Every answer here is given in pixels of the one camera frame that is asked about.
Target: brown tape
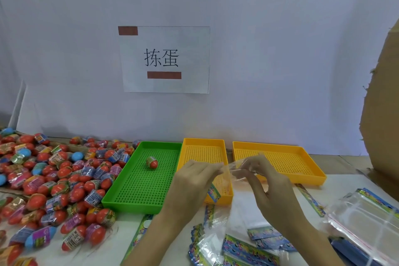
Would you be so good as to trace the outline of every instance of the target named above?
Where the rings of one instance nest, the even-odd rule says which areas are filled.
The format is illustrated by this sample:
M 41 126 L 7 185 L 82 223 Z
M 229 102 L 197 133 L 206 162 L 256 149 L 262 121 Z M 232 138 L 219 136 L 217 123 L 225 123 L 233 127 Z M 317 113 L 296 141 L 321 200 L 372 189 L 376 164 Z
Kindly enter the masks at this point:
M 147 72 L 147 79 L 181 79 L 182 72 Z
M 138 36 L 137 26 L 118 26 L 120 36 Z

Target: paper sign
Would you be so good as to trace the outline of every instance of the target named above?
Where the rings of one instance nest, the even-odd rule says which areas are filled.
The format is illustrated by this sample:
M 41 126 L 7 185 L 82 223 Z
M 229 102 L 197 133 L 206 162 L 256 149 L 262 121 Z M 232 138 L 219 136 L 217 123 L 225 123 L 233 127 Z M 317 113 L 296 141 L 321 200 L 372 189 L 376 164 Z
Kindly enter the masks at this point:
M 209 27 L 119 26 L 125 92 L 209 93 Z

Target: left hand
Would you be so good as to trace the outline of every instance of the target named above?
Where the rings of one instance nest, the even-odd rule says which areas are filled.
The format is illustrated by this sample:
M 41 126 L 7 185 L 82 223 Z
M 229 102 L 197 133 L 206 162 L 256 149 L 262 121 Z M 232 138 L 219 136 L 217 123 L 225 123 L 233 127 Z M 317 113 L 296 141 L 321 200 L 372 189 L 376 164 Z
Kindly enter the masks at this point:
M 183 229 L 202 206 L 214 178 L 223 173 L 222 167 L 222 163 L 189 160 L 175 173 L 159 215 Z

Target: right hand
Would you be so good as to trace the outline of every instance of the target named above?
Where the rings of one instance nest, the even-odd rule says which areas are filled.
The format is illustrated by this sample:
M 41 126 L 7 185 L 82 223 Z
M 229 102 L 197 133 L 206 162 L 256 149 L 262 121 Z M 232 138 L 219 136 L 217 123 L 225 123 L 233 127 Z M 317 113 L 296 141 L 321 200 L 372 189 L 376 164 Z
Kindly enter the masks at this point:
M 295 197 L 290 179 L 277 172 L 265 155 L 246 158 L 239 169 L 251 185 L 262 215 L 278 232 L 289 238 L 309 223 Z M 269 187 L 266 193 L 252 171 L 266 177 Z

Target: plastic tray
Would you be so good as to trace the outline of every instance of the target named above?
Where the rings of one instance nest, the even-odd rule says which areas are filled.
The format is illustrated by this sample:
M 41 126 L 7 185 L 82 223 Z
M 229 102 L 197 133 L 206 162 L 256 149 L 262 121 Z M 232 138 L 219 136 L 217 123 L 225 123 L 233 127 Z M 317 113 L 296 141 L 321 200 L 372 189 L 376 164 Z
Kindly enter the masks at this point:
M 322 185 L 327 178 L 302 147 L 233 141 L 234 160 L 259 152 L 263 152 L 276 170 L 290 178 L 292 183 Z M 260 175 L 258 179 L 266 180 Z
M 181 148 L 181 143 L 141 142 L 102 199 L 104 207 L 126 213 L 159 213 Z M 158 160 L 155 170 L 146 165 L 150 156 Z
M 228 161 L 224 140 L 184 138 L 177 170 L 182 168 L 182 166 L 190 159 L 209 163 L 223 162 L 224 165 L 227 165 Z M 232 181 L 230 179 L 228 166 L 226 169 L 225 173 L 217 176 L 215 180 L 213 180 L 213 185 L 216 186 L 222 197 L 217 201 L 217 203 L 214 203 L 211 197 L 207 195 L 205 203 L 216 205 L 230 205 L 232 203 Z

